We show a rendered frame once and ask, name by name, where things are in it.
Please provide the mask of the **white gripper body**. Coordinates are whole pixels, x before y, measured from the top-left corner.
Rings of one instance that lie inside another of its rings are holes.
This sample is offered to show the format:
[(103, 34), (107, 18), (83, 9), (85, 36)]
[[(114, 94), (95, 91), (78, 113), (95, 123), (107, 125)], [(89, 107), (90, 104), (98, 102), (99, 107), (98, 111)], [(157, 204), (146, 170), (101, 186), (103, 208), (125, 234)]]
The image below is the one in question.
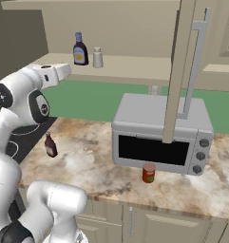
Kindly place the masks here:
[(57, 64), (54, 66), (55, 70), (55, 82), (54, 84), (57, 85), (62, 80), (67, 78), (71, 73), (70, 64)]

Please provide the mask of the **beige open cabinet door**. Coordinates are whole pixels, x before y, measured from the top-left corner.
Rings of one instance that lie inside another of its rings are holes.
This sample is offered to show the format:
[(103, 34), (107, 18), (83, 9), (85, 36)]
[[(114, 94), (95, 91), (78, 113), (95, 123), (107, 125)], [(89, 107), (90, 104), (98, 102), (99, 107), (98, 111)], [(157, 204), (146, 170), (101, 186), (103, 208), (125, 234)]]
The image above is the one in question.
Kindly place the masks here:
[(176, 22), (176, 31), (174, 34), (176, 42), (173, 48), (173, 62), (162, 136), (164, 143), (171, 143), (173, 140), (196, 1), (181, 0), (180, 3), (178, 21)]

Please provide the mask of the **dark sauce bottle, yellow label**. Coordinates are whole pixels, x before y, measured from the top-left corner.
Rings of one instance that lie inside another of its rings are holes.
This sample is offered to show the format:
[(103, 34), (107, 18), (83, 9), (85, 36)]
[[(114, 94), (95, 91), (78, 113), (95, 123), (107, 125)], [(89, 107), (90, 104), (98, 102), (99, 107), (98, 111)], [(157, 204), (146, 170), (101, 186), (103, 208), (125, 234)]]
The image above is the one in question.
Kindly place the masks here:
[(73, 48), (74, 64), (88, 65), (88, 53), (86, 45), (83, 43), (82, 32), (75, 32), (76, 43)]

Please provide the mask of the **white shaker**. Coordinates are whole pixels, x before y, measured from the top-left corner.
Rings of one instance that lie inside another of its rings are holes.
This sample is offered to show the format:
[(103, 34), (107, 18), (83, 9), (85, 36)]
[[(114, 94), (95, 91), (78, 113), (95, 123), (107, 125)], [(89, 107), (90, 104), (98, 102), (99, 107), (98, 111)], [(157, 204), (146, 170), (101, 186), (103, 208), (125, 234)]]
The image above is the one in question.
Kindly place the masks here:
[(102, 68), (104, 66), (103, 54), (99, 47), (93, 48), (93, 66), (95, 68)]

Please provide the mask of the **black hob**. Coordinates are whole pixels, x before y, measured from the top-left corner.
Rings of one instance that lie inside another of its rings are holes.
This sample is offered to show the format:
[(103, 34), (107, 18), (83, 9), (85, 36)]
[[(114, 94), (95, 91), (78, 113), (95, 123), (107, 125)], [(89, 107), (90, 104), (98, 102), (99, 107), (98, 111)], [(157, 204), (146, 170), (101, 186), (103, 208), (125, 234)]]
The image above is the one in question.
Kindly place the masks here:
[(43, 124), (14, 129), (4, 153), (20, 164), (55, 121), (55, 117), (49, 117)]

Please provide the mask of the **small dark brown bottle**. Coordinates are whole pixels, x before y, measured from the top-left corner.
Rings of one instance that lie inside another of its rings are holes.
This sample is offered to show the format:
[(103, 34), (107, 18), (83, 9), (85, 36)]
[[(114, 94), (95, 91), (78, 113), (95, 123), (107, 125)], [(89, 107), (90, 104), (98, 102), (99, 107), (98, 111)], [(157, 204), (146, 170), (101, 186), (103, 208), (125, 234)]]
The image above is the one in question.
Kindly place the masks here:
[(58, 155), (56, 144), (49, 132), (46, 132), (45, 147), (50, 157), (55, 158)]

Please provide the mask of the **grey toaster oven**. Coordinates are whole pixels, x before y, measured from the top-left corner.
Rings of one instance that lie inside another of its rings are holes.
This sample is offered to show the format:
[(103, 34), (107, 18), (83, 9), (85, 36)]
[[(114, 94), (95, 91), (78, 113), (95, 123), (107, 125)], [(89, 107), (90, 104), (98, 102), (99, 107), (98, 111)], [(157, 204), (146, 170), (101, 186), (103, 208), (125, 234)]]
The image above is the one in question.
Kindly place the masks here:
[(146, 162), (158, 171), (200, 176), (214, 137), (205, 103), (191, 101), (188, 117), (176, 121), (173, 140), (162, 141), (165, 96), (122, 96), (112, 121), (112, 157), (117, 164), (141, 168)]

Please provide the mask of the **red can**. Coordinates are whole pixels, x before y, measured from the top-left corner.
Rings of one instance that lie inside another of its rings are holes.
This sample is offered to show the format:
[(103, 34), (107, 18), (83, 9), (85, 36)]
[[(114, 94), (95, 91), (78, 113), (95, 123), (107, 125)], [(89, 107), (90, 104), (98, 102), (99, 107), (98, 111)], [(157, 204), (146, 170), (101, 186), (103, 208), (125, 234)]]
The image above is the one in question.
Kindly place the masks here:
[(156, 167), (151, 162), (146, 162), (143, 165), (143, 182), (145, 183), (152, 183), (155, 177), (155, 170)]

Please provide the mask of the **beige base cupboard door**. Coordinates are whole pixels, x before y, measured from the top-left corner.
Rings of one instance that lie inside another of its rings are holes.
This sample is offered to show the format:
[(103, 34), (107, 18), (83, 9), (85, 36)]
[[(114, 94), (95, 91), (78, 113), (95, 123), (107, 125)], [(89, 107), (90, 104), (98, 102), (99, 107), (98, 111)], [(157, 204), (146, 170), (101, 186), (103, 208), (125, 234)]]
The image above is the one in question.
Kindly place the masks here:
[(121, 205), (89, 200), (76, 220), (89, 243), (123, 243)]
[(226, 224), (133, 207), (129, 237), (129, 207), (123, 210), (124, 243), (219, 243)]

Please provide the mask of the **beige open wall cabinet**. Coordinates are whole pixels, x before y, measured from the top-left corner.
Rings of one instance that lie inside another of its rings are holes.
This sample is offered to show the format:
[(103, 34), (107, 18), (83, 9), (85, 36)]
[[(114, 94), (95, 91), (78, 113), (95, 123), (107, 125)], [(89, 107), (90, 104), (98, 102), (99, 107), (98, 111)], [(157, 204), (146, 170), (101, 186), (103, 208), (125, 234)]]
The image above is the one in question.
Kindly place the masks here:
[(167, 85), (180, 0), (12, 0), (6, 10), (40, 10), (48, 53), (38, 64), (73, 64), (75, 32), (104, 66), (72, 65), (71, 80)]

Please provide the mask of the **beige closed wall cabinet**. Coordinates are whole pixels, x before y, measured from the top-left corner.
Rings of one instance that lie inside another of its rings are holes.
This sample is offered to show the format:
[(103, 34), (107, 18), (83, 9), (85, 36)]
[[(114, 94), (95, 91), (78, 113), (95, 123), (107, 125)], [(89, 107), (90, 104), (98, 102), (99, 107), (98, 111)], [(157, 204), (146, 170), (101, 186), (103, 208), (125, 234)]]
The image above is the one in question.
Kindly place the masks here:
[(197, 0), (194, 19), (210, 8), (196, 89), (229, 91), (229, 0)]

